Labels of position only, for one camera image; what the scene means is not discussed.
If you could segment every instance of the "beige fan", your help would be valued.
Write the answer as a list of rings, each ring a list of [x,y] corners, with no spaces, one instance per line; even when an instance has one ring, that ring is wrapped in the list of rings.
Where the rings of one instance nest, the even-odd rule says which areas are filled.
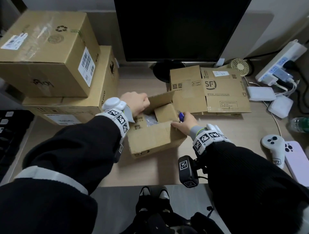
[[[249,65],[245,60],[242,59],[232,59],[232,61],[223,66],[224,68],[237,68],[240,75],[246,76],[249,73]]]

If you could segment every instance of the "black monitor screen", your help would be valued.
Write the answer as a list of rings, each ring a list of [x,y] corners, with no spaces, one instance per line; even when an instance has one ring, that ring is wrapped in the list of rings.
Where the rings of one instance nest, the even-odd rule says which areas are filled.
[[[114,0],[127,61],[216,61],[251,0]]]

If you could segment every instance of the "gray floor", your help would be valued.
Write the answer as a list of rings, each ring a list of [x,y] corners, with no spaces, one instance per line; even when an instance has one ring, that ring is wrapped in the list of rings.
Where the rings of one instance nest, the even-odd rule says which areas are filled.
[[[93,234],[118,234],[124,231],[135,217],[135,206],[142,186],[99,187],[91,196],[98,202],[98,216]],[[207,215],[207,207],[211,206],[208,185],[199,184],[188,189],[183,185],[166,186],[173,211],[189,219],[196,212]],[[224,233],[230,233],[221,217],[213,211],[211,218]]]

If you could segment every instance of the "white charger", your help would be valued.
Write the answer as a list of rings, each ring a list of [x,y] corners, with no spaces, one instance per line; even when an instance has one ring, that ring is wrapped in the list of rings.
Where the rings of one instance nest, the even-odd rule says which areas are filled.
[[[250,101],[273,101],[276,95],[271,87],[247,87]]]
[[[268,107],[269,112],[278,116],[279,118],[285,118],[288,116],[293,105],[293,100],[284,95],[277,96]]]

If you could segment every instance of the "hand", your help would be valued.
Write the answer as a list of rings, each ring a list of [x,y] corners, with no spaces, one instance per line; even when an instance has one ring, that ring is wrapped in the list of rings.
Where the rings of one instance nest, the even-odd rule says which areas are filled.
[[[132,116],[136,117],[140,114],[145,108],[150,105],[147,94],[137,92],[125,93],[120,97],[120,100],[127,103],[128,107],[132,112]]]
[[[184,121],[182,123],[172,122],[171,125],[179,129],[183,134],[189,136],[190,129],[198,125],[195,117],[190,112],[184,112]]]

